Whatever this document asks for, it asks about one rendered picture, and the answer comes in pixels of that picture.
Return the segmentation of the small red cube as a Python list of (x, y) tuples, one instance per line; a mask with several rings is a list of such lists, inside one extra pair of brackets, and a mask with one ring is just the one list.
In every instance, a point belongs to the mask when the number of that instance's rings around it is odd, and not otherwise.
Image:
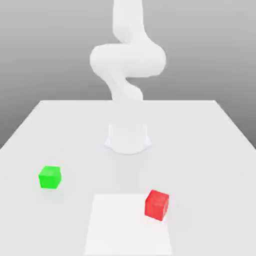
[(145, 200), (144, 215), (158, 221), (163, 221), (168, 207), (170, 196), (152, 189)]

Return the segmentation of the small green cube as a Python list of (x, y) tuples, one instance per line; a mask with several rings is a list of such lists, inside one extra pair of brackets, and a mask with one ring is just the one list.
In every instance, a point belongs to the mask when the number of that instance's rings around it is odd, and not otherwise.
[(59, 166), (46, 165), (38, 177), (41, 188), (56, 189), (62, 180), (61, 168)]

